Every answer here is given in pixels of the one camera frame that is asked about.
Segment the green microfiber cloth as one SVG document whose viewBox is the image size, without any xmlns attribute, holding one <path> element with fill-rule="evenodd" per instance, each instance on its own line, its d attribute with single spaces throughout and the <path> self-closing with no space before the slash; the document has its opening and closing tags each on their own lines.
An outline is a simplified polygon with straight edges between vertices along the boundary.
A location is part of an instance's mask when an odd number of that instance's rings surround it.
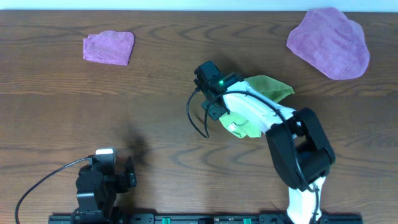
<svg viewBox="0 0 398 224">
<path fill-rule="evenodd" d="M 295 93 L 291 86 L 266 75 L 257 75 L 245 78 L 244 80 L 257 92 L 276 103 Z M 262 131 L 258 126 L 240 114 L 232 111 L 229 114 L 223 114 L 219 118 L 219 121 L 225 129 L 238 138 L 244 138 L 246 136 L 249 138 L 259 138 L 262 135 Z"/>
</svg>

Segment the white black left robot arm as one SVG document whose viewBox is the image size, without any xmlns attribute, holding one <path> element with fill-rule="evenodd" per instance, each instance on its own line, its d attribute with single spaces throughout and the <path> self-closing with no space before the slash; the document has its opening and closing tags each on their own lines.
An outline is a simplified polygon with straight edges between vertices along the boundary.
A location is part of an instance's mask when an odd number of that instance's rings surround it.
<svg viewBox="0 0 398 224">
<path fill-rule="evenodd" d="M 97 154 L 88 158 L 89 164 L 79 170 L 76 180 L 78 211 L 72 223 L 122 223 L 126 217 L 114 202 L 118 194 L 137 185 L 132 158 L 122 173 L 115 173 L 113 154 Z"/>
</svg>

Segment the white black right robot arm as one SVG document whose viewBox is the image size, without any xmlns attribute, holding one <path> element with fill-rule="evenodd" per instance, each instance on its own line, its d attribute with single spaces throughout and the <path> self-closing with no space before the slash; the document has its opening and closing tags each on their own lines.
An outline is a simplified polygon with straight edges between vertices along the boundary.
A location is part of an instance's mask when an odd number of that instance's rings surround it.
<svg viewBox="0 0 398 224">
<path fill-rule="evenodd" d="M 195 71 L 196 91 L 204 94 L 205 118 L 237 113 L 266 135 L 275 170 L 289 188 L 292 223 L 318 223 L 322 185 L 335 154 L 316 114 L 282 106 L 256 91 L 237 73 L 223 74 L 211 61 Z"/>
</svg>

